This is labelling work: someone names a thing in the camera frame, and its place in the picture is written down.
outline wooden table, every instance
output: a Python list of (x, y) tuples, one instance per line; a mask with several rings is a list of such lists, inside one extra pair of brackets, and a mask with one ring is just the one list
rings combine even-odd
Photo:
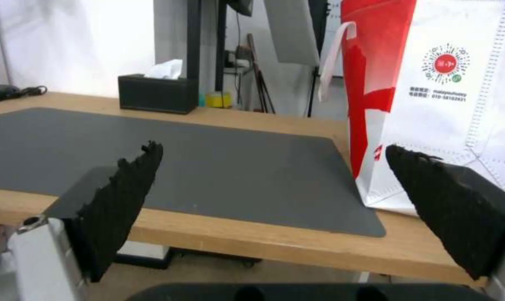
[[(0, 102), (0, 114), (32, 107), (327, 137), (346, 162), (349, 158), (346, 123), (341, 121), (207, 108), (185, 116), (120, 110), (117, 99), (59, 93)], [(0, 190), (0, 223), (16, 224), (39, 214), (56, 197)], [(471, 286), (486, 283), (486, 279), (473, 282), (420, 219), (377, 214), (386, 229), (383, 238), (142, 209), (129, 240)]]

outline metal screw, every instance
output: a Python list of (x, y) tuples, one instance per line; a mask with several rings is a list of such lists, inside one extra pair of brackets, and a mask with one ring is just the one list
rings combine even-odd
[(40, 227), (42, 225), (48, 224), (48, 219), (44, 214), (35, 215), (34, 217), (28, 217), (20, 224), (17, 229), (17, 234), (22, 234), (28, 231)]

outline tissue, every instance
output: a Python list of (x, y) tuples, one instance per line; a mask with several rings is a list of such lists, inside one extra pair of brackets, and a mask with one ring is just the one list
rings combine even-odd
[(165, 63), (154, 65), (146, 74), (145, 77), (177, 79), (182, 73), (182, 60), (171, 59)]

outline black pole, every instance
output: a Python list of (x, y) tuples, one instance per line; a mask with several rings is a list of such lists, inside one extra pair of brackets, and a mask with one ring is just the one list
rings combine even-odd
[(316, 89), (316, 78), (318, 74), (319, 67), (314, 67), (314, 70), (312, 71), (312, 84), (311, 86), (311, 91), (310, 91), (310, 99), (308, 100), (308, 112), (306, 113), (307, 117), (312, 117), (312, 105), (314, 104), (314, 90)]
[(201, 0), (187, 2), (187, 78), (199, 80), (201, 60)]
[(218, 0), (215, 91), (222, 91), (222, 80), (224, 69), (224, 39), (226, 38), (226, 5), (227, 0)]

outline yellow object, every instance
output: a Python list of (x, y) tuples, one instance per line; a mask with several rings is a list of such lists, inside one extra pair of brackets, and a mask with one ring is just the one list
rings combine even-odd
[(205, 105), (209, 108), (231, 108), (232, 96), (228, 92), (223, 93), (223, 103), (221, 104), (221, 92), (206, 93)]

